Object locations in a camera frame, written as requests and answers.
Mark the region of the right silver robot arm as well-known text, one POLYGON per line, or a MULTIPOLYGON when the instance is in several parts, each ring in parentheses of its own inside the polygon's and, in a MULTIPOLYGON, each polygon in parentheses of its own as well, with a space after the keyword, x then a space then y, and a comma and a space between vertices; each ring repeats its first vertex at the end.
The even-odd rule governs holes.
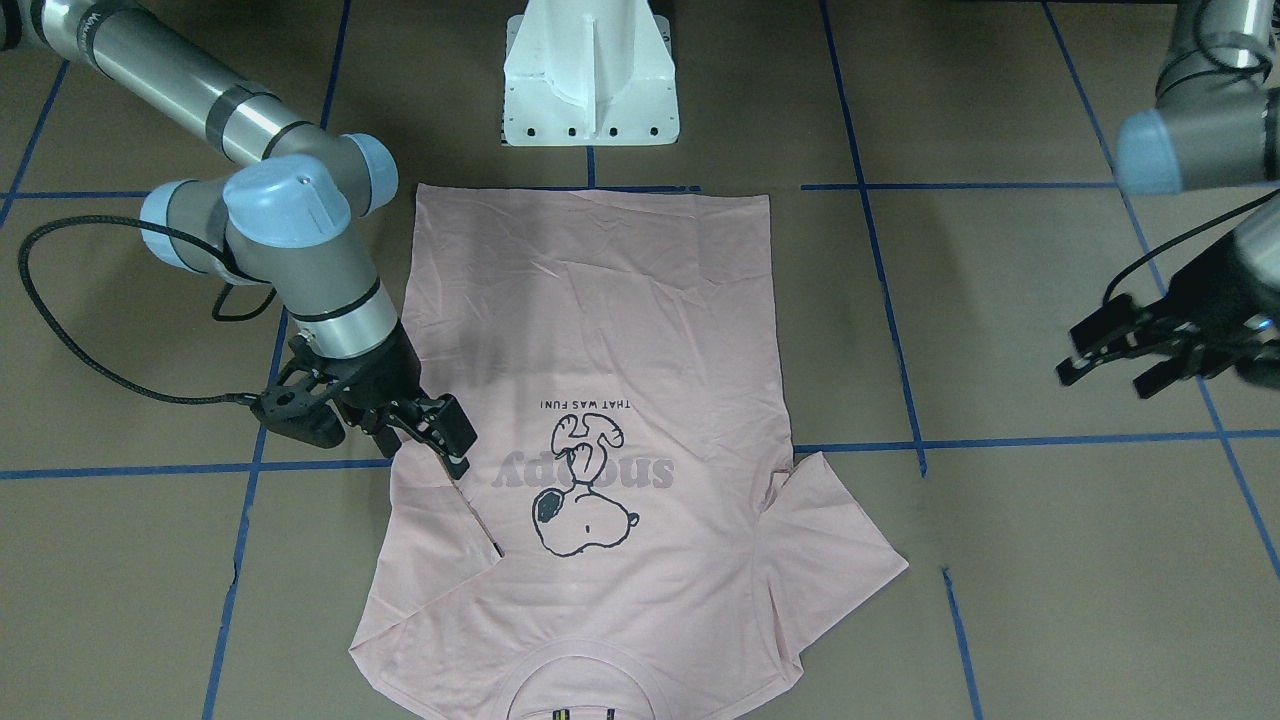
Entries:
POLYGON ((449 478, 468 470, 476 433, 451 395, 429 396, 401 315, 352 223, 399 186, 396 160, 370 135, 329 135, 134 1, 5 1, 3 49, 47 47, 128 88, 237 170, 151 191, 137 218, 83 215, 29 232, 18 250, 24 291, 50 331, 87 366, 165 404, 238 404, 266 430, 319 448, 349 428, 385 457, 403 439, 429 447, 449 478), (40 296, 35 245, 73 225, 136 228, 160 261, 260 284, 296 325, 291 359, 255 393, 165 395, 106 369, 74 342, 40 296))

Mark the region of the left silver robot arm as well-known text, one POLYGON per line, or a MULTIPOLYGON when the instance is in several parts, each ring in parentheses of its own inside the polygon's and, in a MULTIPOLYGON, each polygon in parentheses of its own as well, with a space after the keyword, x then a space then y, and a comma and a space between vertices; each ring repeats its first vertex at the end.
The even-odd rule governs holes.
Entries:
MULTIPOLYGON (((1128 117, 1116 138, 1124 193, 1175 195, 1277 183, 1275 1, 1181 1, 1155 105, 1128 117)), ((1097 366, 1155 355, 1133 382, 1149 398, 1179 380, 1234 370, 1277 387, 1279 219, 1271 192, 1233 211, 1239 224, 1142 305, 1119 291, 1124 268, 1097 310, 1071 328, 1075 350, 1057 365, 1064 386, 1097 366)))

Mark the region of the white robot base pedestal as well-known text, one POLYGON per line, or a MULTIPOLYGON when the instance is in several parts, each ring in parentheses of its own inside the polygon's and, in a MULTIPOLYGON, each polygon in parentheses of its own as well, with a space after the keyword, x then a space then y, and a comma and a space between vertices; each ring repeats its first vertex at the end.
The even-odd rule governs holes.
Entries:
POLYGON ((530 1, 506 22, 503 73, 512 147, 678 141, 672 24, 649 1, 530 1))

